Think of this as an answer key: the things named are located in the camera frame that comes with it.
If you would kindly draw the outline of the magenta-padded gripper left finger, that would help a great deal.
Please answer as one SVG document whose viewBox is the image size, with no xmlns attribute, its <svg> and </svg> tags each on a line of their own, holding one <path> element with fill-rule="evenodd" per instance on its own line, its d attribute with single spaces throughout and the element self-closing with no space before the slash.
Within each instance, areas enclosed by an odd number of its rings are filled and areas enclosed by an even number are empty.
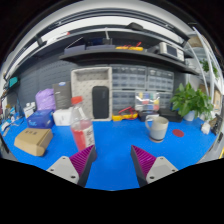
<svg viewBox="0 0 224 224">
<path fill-rule="evenodd" d="M 87 183 L 92 163 L 96 158 L 96 149 L 92 145 L 70 157 L 60 157 L 47 171 L 78 186 L 84 187 Z"/>
</svg>

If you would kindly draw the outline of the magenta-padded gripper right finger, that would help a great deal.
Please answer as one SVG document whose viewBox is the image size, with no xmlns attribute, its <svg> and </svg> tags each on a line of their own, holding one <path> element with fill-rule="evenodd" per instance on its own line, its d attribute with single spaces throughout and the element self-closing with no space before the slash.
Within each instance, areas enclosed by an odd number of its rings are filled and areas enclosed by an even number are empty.
<svg viewBox="0 0 224 224">
<path fill-rule="evenodd" d="M 178 171 L 164 156 L 155 157 L 134 145 L 131 146 L 131 157 L 140 187 Z"/>
</svg>

